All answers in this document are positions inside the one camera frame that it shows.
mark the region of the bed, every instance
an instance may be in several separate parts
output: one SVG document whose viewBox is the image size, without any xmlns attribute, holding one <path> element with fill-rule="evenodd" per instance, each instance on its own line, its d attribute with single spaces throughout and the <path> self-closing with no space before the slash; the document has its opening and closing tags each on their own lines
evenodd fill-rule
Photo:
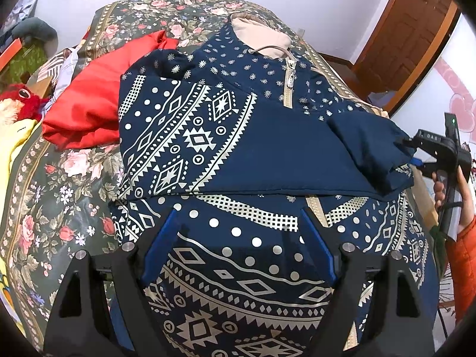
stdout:
<svg viewBox="0 0 476 357">
<path fill-rule="evenodd" d="M 120 0 L 108 4 L 92 20 L 73 78 L 93 59 L 161 29 L 180 40 L 180 51 L 191 53 L 233 12 L 250 12 L 288 34 L 294 51 L 311 61 L 342 97 L 385 115 L 357 98 L 324 59 L 271 11 L 242 0 Z M 41 137 L 41 128 L 13 164 L 0 226 L 0 255 L 6 265 L 2 274 L 18 325 L 36 348 L 42 347 L 50 309 L 74 253 L 79 249 L 108 253 L 117 248 L 108 202 L 114 199 L 122 174 L 117 145 L 61 152 Z M 407 193 L 410 208 L 416 210 L 411 190 Z M 110 300 L 113 284 L 106 284 L 105 289 Z"/>
</svg>

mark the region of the plush toy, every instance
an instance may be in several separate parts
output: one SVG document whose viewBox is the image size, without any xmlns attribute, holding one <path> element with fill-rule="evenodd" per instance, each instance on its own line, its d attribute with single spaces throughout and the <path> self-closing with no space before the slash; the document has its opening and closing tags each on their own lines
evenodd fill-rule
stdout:
<svg viewBox="0 0 476 357">
<path fill-rule="evenodd" d="M 22 119 L 41 120 L 40 107 L 48 102 L 33 94 L 24 84 L 11 84 L 0 94 L 0 125 L 11 125 Z"/>
</svg>

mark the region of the baseboard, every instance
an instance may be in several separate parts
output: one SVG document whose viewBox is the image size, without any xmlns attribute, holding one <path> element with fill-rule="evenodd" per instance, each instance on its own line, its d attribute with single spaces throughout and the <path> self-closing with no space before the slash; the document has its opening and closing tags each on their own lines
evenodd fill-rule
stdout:
<svg viewBox="0 0 476 357">
<path fill-rule="evenodd" d="M 323 54 L 322 52 L 319 52 L 319 54 L 324 58 L 324 60 L 326 62 L 332 62 L 332 63 L 337 63 L 337 64 L 342 64 L 342 65 L 346 65 L 347 67 L 349 67 L 350 69 L 353 68 L 353 64 L 351 61 L 349 60 L 346 60 L 346 59 L 341 59 L 339 57 L 335 57 L 335 56 L 332 56 L 332 55 L 327 55 L 327 54 Z"/>
</svg>

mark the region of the person's arm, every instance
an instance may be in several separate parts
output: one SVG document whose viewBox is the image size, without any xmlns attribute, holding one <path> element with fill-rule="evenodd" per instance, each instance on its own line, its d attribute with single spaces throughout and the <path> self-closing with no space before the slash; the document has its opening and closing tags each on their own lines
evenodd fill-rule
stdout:
<svg viewBox="0 0 476 357">
<path fill-rule="evenodd" d="M 436 180 L 435 185 L 435 208 L 439 208 L 444 201 L 444 186 Z M 446 241 L 448 261 L 453 278 L 453 291 L 455 296 L 456 322 L 466 313 L 476 295 L 476 217 L 470 189 L 463 176 L 461 168 L 458 168 L 458 184 L 461 193 L 463 207 L 459 219 L 458 238 Z"/>
</svg>

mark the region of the wooden floor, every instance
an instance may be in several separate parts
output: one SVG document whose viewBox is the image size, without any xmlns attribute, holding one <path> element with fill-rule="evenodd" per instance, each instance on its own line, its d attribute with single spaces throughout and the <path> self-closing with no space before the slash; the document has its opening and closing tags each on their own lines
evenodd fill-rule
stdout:
<svg viewBox="0 0 476 357">
<path fill-rule="evenodd" d="M 366 89 L 348 66 L 329 61 L 328 63 L 360 99 L 367 101 L 370 90 Z"/>
</svg>

